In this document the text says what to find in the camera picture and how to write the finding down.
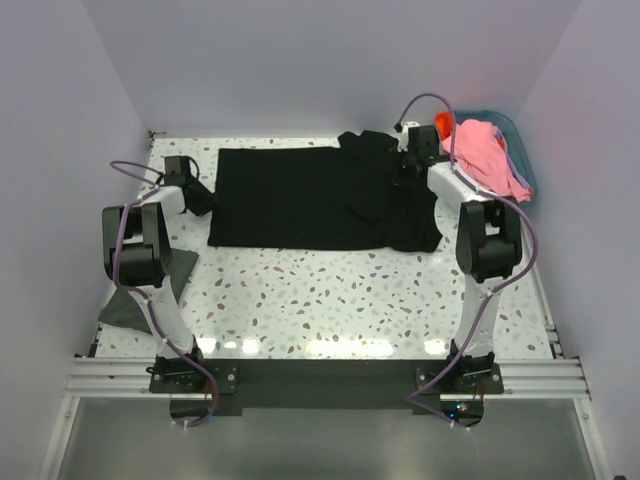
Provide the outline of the black t shirt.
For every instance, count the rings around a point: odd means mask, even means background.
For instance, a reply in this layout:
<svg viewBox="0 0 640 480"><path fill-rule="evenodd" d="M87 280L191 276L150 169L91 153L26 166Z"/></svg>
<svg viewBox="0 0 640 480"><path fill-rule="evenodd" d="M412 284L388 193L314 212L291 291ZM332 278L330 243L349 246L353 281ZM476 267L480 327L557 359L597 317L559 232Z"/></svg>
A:
<svg viewBox="0 0 640 480"><path fill-rule="evenodd" d="M436 196L388 134L335 147L222 149L211 247L434 252Z"/></svg>

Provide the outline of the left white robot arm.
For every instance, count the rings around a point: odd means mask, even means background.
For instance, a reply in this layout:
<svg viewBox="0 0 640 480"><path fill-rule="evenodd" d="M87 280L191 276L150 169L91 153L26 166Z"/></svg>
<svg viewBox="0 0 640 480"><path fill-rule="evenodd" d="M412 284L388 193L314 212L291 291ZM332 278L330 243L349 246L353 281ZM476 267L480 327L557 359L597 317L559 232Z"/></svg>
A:
<svg viewBox="0 0 640 480"><path fill-rule="evenodd" d="M148 192L122 206L102 211L103 263L116 288L137 304L156 342L152 379L185 393L218 393L216 380L185 324L171 286L172 248L167 222L190 212L213 210L215 195L200 181L196 161L188 156L164 158Z"/></svg>

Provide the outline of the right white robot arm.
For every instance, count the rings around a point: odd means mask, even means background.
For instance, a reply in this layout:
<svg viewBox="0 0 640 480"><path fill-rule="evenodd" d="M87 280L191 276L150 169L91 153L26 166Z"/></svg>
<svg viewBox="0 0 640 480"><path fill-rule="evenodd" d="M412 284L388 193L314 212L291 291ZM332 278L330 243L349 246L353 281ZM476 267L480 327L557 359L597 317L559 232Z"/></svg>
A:
<svg viewBox="0 0 640 480"><path fill-rule="evenodd" d="M458 212L455 258L464 274L461 320L447 365L412 395L469 392L492 375L501 290L522 260L518 212L445 159L437 128L398 122L399 181L423 186Z"/></svg>

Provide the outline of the pink t shirt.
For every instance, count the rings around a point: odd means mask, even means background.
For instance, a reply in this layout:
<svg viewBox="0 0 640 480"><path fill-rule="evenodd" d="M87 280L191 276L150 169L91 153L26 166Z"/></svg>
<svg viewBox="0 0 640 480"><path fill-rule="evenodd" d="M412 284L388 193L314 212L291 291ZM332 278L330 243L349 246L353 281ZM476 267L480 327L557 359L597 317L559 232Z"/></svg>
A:
<svg viewBox="0 0 640 480"><path fill-rule="evenodd" d="M505 152L501 131L491 122L464 120L456 127L455 142L441 141L446 153L454 151L462 170L484 188L518 202L533 199L533 188L523 187L514 177Z"/></svg>

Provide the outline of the lavender t shirt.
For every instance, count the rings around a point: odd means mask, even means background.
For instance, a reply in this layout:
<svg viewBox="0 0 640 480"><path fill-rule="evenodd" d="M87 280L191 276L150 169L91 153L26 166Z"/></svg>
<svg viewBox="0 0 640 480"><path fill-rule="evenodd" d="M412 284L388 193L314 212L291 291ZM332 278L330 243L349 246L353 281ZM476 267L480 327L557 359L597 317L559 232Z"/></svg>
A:
<svg viewBox="0 0 640 480"><path fill-rule="evenodd" d="M505 141L507 161L514 177L523 187L529 188L530 183L526 177L523 163L525 150L519 134L513 127L505 127L502 130L501 138Z"/></svg>

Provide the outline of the teal laundry basket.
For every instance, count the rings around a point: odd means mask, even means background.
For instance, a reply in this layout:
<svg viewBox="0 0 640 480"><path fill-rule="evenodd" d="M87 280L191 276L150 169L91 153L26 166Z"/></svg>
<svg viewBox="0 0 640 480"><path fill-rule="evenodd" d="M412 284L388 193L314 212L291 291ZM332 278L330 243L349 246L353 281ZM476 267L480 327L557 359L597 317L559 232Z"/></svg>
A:
<svg viewBox="0 0 640 480"><path fill-rule="evenodd" d="M482 187L518 202L534 199L535 179L514 122L494 110L457 110L453 153L465 174Z"/></svg>

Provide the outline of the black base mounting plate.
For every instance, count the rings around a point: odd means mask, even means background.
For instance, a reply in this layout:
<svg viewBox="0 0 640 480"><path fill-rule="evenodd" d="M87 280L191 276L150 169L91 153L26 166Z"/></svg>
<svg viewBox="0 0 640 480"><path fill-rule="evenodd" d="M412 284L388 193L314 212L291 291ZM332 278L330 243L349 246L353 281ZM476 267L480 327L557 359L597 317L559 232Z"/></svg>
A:
<svg viewBox="0 0 640 480"><path fill-rule="evenodd" d="M453 419L480 418L483 394L505 391L498 364L445 360L157 359L147 368L149 390L169 394L173 418L208 411L240 416L248 409L405 409L418 392Z"/></svg>

